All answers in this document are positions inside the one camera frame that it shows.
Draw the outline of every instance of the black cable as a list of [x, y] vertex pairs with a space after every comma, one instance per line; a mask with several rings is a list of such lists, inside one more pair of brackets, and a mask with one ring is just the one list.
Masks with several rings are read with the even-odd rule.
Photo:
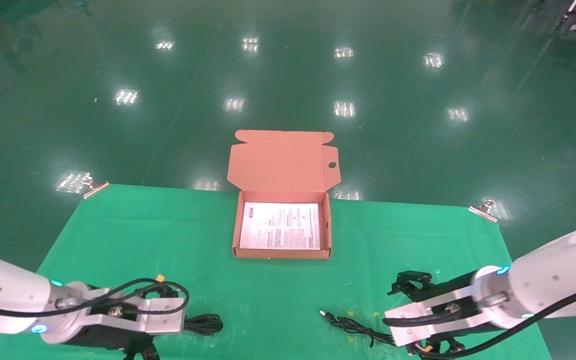
[[493, 337], [492, 339], [490, 339], [486, 342], [482, 342], [482, 344], [478, 344], [477, 346], [475, 346], [473, 348], [469, 348], [469, 349], [466, 349], [463, 351], [458, 351], [458, 352], [452, 352], [452, 353], [433, 353], [433, 352], [425, 352], [425, 351], [421, 351], [418, 349], [414, 349], [413, 354], [419, 355], [422, 357], [427, 357], [430, 359], [438, 359], [438, 360], [463, 358], [465, 356], [477, 354], [477, 353], [484, 351], [484, 350], [486, 350], [492, 346], [495, 346], [496, 344], [499, 344], [500, 342], [508, 339], [509, 337], [512, 337], [512, 335], [515, 335], [516, 333], [519, 333], [520, 331], [524, 330], [525, 328], [528, 328], [528, 326], [531, 326], [534, 323], [536, 323], [537, 321], [540, 321], [544, 317], [547, 317], [548, 315], [550, 315], [554, 312], [557, 312], [558, 310], [561, 310], [561, 309], [563, 309], [563, 308], [565, 308], [568, 305], [571, 305], [573, 303], [576, 303], [576, 293], [572, 294], [566, 298], [563, 298], [563, 299], [557, 301], [556, 303], [553, 303], [553, 305], [550, 305], [550, 306], [546, 307], [544, 310], [537, 312], [533, 317], [529, 317], [528, 319], [522, 321], [519, 325], [514, 326], [514, 327], [506, 330], [505, 332], [501, 333], [500, 335], [497, 335], [496, 337]]
[[398, 319], [397, 317], [386, 317], [382, 319], [383, 323], [387, 326], [392, 326], [394, 328], [409, 328], [411, 326], [427, 326], [427, 325], [437, 325], [443, 324], [445, 322], [451, 322], [458, 320], [461, 316], [461, 312], [450, 312], [443, 311], [436, 314], [424, 315], [419, 317], [402, 317]]
[[375, 341], [387, 344], [389, 346], [396, 346], [393, 337], [390, 333], [382, 333], [372, 330], [372, 328], [363, 326], [357, 321], [350, 319], [348, 317], [336, 317], [335, 315], [331, 314], [330, 312], [323, 312], [320, 313], [330, 322], [330, 325], [334, 328], [339, 328], [346, 333], [349, 334], [364, 334], [367, 337], [370, 337], [370, 347], [375, 345]]
[[183, 321], [183, 330], [192, 331], [199, 335], [215, 335], [224, 328], [222, 318], [217, 314], [203, 314], [195, 317], [186, 317]]
[[[126, 296], [122, 296], [121, 298], [117, 298], [117, 299], [110, 298], [110, 296], [113, 296], [114, 294], [121, 292], [123, 289], [126, 289], [128, 287], [132, 287], [133, 285], [137, 285], [139, 283], [153, 283], [153, 284], [148, 285], [142, 289], [136, 289], [133, 292], [131, 292], [130, 294], [127, 294]], [[185, 289], [185, 287], [183, 287], [182, 285], [180, 285], [176, 282], [172, 282], [172, 281], [158, 282], [157, 280], [154, 280], [152, 278], [137, 278], [135, 280], [128, 281], [125, 284], [120, 285], [119, 287], [115, 287], [115, 289], [112, 289], [109, 292], [106, 292], [106, 294], [103, 294], [103, 295], [96, 297], [92, 300], [80, 303], [79, 305], [75, 305], [73, 307], [68, 307], [66, 309], [39, 311], [39, 312], [21, 312], [21, 311], [0, 309], [0, 316], [15, 317], [15, 318], [38, 318], [38, 317], [52, 317], [55, 315], [64, 315], [64, 314], [69, 314], [69, 313], [73, 313], [73, 312], [78, 312], [79, 310], [82, 310], [85, 308], [91, 308], [94, 306], [117, 305], [121, 302], [120, 300], [125, 301], [126, 299], [130, 299], [132, 297], [141, 296], [141, 294], [143, 294], [147, 290], [156, 289], [156, 288], [159, 288], [162, 286], [171, 286], [171, 285], [173, 287], [178, 288], [185, 295], [185, 299], [183, 299], [183, 303], [181, 305], [179, 305], [178, 307], [171, 309], [171, 310], [133, 310], [133, 313], [139, 313], [139, 314], [167, 315], [167, 314], [180, 312], [181, 310], [183, 310], [188, 305], [188, 301], [190, 300], [190, 294], [188, 293], [188, 290]]]

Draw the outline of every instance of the binder clip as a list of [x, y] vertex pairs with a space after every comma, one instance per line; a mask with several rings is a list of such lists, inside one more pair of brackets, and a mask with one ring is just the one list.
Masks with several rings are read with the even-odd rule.
[[490, 209], [495, 205], [493, 200], [484, 200], [480, 207], [471, 206], [468, 208], [471, 213], [477, 214], [480, 217], [487, 219], [488, 221], [492, 221], [493, 223], [497, 222], [497, 218], [490, 214]]

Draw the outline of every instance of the green mat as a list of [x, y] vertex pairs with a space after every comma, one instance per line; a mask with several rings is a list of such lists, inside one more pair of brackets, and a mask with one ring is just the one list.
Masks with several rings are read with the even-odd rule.
[[[39, 268], [64, 283], [116, 287], [163, 274], [190, 292], [187, 316], [217, 313], [224, 330], [158, 337], [162, 360], [403, 360], [402, 348], [333, 328], [325, 310], [388, 332], [383, 312], [397, 273], [446, 281], [510, 262], [499, 228], [466, 208], [331, 200], [329, 260], [236, 259], [236, 193], [110, 185], [80, 203]], [[469, 335], [467, 347], [493, 337]], [[120, 351], [49, 345], [38, 335], [0, 335], [0, 360], [121, 360]], [[532, 326], [473, 360], [550, 359]]]

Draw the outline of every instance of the cardboard box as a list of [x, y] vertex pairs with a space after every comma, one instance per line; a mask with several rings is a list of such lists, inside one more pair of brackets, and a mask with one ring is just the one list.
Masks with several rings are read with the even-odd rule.
[[[228, 181], [239, 198], [232, 251], [238, 258], [328, 259], [332, 219], [328, 189], [341, 182], [339, 154], [326, 146], [332, 132], [238, 130], [230, 149]], [[241, 248], [244, 203], [317, 203], [320, 249]]]

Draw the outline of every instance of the instruction sheet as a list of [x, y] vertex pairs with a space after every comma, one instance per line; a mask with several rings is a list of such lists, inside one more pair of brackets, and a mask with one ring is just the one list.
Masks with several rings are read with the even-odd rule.
[[320, 250], [318, 203], [245, 202], [239, 247]]

